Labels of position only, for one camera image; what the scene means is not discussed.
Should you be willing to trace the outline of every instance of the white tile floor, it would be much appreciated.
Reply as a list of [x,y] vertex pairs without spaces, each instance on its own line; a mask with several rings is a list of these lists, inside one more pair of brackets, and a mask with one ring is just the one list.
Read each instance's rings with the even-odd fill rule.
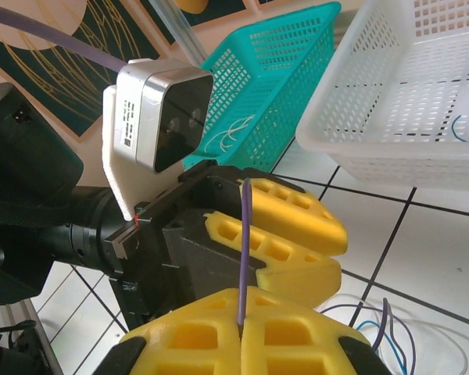
[[[453,330],[446,333],[469,359],[469,193],[365,184],[296,142],[274,173],[321,197],[348,230],[349,250],[337,258],[344,269],[340,293],[356,298],[339,295],[320,309],[357,305],[359,297],[381,307],[386,297],[401,318]],[[96,271],[56,264],[34,305],[65,374],[90,374],[127,329],[108,280]],[[346,307],[328,315],[354,327],[374,317]],[[461,354],[443,335],[420,324],[409,327],[416,375],[460,373]],[[395,332],[410,368],[410,342],[399,325]],[[364,333],[373,340],[376,329]],[[392,372],[401,374],[389,346],[382,352]]]

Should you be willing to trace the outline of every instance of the white wire bundle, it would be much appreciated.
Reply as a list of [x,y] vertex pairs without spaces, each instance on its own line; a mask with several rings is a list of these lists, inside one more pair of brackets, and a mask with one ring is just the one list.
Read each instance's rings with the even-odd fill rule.
[[[219,133],[217,133],[217,134],[215,134],[213,137],[211,137],[211,138],[209,139],[209,141],[206,142],[205,147],[203,148],[203,151],[204,151],[205,153],[207,153],[207,152],[208,152],[208,151],[207,151],[207,148],[208,148],[209,145],[212,143],[212,141],[213,141],[214,139],[216,139],[217,137],[219,137],[220,135],[223,134],[224,136],[220,139],[219,147],[220,147],[220,149],[222,150],[222,152],[227,152],[227,148],[230,148],[230,147],[232,147],[233,145],[225,145],[225,144],[224,144],[224,140],[225,140],[226,138],[230,138],[232,141],[236,141],[236,138],[233,137],[232,134],[236,133],[237,131],[240,131],[240,130],[245,129],[245,128],[249,125],[250,120],[253,119],[254,117],[255,117],[255,115],[251,115],[251,116],[243,117],[243,118],[241,118],[241,119],[238,119],[238,120],[234,121],[234,122],[229,126],[229,129],[224,130],[224,131],[220,131]],[[240,125],[239,127],[236,127],[235,129],[233,129],[233,127],[234,127],[237,123],[239,123],[239,122],[241,122],[241,121],[243,121],[242,125]]]
[[[325,303],[327,305],[329,305],[329,302],[337,297],[349,297],[349,298],[353,298],[353,299],[356,299],[357,301],[359,302],[362,302],[365,306],[368,306],[368,307],[371,307],[373,309],[377,309],[378,307],[367,302],[367,301],[364,301],[363,299],[361,299],[360,297],[357,297],[355,295],[351,295],[349,293],[338,293],[334,296],[332,296],[330,299],[328,299]],[[375,321],[377,322],[377,324],[380,323],[381,321],[381,314],[379,312],[374,312],[374,316],[375,316]],[[452,334],[456,334],[458,336],[461,336],[462,338],[466,339],[469,341],[469,337],[463,335],[462,333],[460,332],[457,332],[456,330],[452,330],[451,328],[448,328],[448,327],[445,327],[445,326],[442,326],[440,324],[436,324],[436,323],[431,323],[431,322],[426,322],[426,321],[423,321],[423,320],[418,320],[418,319],[403,319],[403,322],[404,323],[408,323],[408,324],[419,324],[421,326],[426,326],[426,327],[430,327],[432,328],[434,331],[438,332],[439,334],[441,334],[442,336],[444,336],[446,339],[448,339],[449,342],[451,342],[460,352],[460,354],[462,355],[462,360],[464,362],[464,364],[462,365],[462,370],[459,372],[459,375],[464,375],[466,372],[467,372],[467,368],[468,368],[468,364],[469,364],[469,360],[467,358],[467,354],[466,352],[464,351],[464,349],[459,345],[459,343],[457,343],[455,340],[453,340],[453,338],[451,338],[448,334],[446,334],[445,332],[443,332],[444,330],[448,331],[448,332],[451,332]],[[378,349],[378,354],[379,354],[379,358],[382,360],[382,362],[385,363],[385,360],[383,358],[383,355],[382,355],[382,350],[381,348],[379,347]]]

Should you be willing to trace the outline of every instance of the teal plastic basket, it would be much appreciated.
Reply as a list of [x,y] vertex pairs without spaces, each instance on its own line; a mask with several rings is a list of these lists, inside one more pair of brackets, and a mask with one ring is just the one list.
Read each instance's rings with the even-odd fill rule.
[[338,2],[242,27],[202,64],[214,75],[202,142],[184,160],[269,172],[334,53]]

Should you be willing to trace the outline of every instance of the blue wire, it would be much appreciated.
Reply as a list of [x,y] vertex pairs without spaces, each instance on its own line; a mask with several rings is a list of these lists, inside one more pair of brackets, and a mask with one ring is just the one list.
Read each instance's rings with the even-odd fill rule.
[[[374,321],[372,320],[365,320],[364,322],[362,322],[358,327],[356,327],[356,330],[361,330],[361,328],[363,328],[363,326],[365,324],[373,324],[374,326],[376,326],[377,328],[381,328],[381,326],[379,326],[377,323],[375,323]],[[391,348],[392,348],[392,351],[394,352],[394,355],[396,357],[396,360],[398,361],[398,364],[399,364],[399,368],[401,369],[401,371],[403,372],[403,375],[406,375],[406,369],[405,367],[403,366],[403,363],[401,362],[401,358],[399,357],[399,354],[398,354],[398,351],[396,350],[394,344],[392,343],[391,339],[389,338],[389,336],[387,334],[384,334],[384,337],[385,339],[388,341],[388,343],[391,345]]]
[[465,139],[459,137],[458,135],[456,135],[456,132],[455,132],[455,123],[459,120],[459,118],[461,118],[462,115],[459,115],[455,118],[455,120],[452,122],[452,126],[450,127],[450,129],[452,130],[452,133],[453,133],[453,136],[458,139],[459,141],[462,141],[462,142],[467,142]]

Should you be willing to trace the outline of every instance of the white plastic basket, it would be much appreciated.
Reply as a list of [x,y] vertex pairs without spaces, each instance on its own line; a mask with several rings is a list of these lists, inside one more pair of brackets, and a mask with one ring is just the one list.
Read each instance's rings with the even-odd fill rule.
[[367,0],[296,137],[361,180],[469,189],[469,0]]

